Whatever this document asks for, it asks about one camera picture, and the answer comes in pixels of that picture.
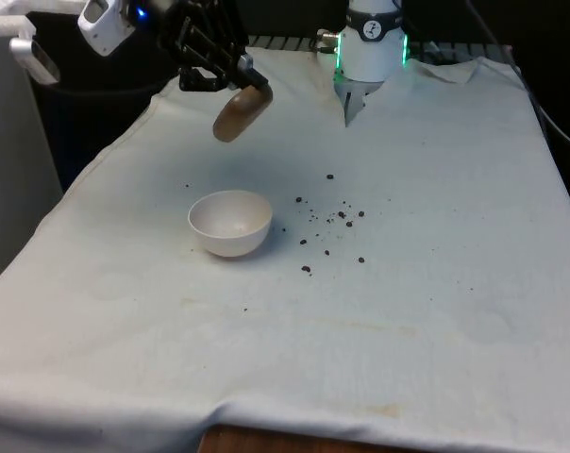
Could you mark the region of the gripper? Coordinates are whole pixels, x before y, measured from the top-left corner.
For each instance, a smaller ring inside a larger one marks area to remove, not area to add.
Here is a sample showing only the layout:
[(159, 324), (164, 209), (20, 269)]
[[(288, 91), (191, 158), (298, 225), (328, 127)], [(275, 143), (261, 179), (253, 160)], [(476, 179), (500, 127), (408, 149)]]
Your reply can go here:
[(247, 54), (234, 1), (135, 1), (134, 23), (176, 62), (183, 92), (268, 87)]

